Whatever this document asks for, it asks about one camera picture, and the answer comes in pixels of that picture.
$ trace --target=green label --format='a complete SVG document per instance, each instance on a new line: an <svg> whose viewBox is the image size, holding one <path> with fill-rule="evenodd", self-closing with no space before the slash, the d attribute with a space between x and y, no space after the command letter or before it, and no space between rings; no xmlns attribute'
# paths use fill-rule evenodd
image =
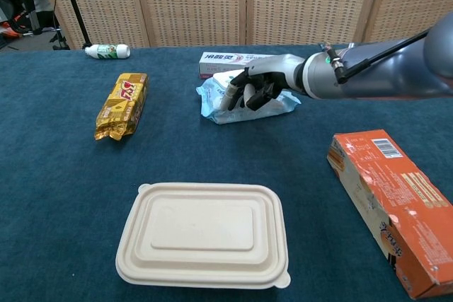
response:
<svg viewBox="0 0 453 302"><path fill-rule="evenodd" d="M98 46L99 59L117 59L116 45L99 45Z"/></svg>

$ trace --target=wet wipes package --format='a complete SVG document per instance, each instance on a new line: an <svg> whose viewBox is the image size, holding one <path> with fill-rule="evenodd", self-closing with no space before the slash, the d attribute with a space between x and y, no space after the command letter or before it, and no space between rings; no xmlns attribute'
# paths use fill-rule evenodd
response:
<svg viewBox="0 0 453 302"><path fill-rule="evenodd" d="M291 112L300 104L299 99L289 91L283 90L277 99L272 99L262 108L253 111L249 108L241 108L238 100L232 111L220 110L220 103L230 80L239 75L243 70L233 70L214 74L197 88L201 96L201 115L217 124L242 122L244 120L256 120L258 118L281 115Z"/></svg>

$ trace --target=floor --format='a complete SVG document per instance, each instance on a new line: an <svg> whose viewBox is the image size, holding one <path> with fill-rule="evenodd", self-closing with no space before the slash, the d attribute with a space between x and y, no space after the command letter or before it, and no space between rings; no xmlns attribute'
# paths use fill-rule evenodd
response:
<svg viewBox="0 0 453 302"><path fill-rule="evenodd" d="M49 42L49 40L51 40L54 35L55 32L44 32L40 35L9 40L7 46L0 49L0 53L53 50L52 46L58 45L58 40L55 42Z"/></svg>

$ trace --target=barcode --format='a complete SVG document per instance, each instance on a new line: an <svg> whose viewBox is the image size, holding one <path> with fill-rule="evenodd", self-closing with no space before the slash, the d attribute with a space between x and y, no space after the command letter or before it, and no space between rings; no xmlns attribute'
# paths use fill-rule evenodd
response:
<svg viewBox="0 0 453 302"><path fill-rule="evenodd" d="M372 139L375 146L382 152L385 158L403 157L396 147L387 139Z"/></svg>

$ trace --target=white box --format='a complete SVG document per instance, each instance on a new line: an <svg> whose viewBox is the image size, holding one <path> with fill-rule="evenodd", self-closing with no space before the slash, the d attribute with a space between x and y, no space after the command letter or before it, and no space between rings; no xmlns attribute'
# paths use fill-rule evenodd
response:
<svg viewBox="0 0 453 302"><path fill-rule="evenodd" d="M212 77L217 72L242 69L245 64L254 59L271 57L273 54L250 54L228 52L203 52L200 59L200 78Z"/></svg>

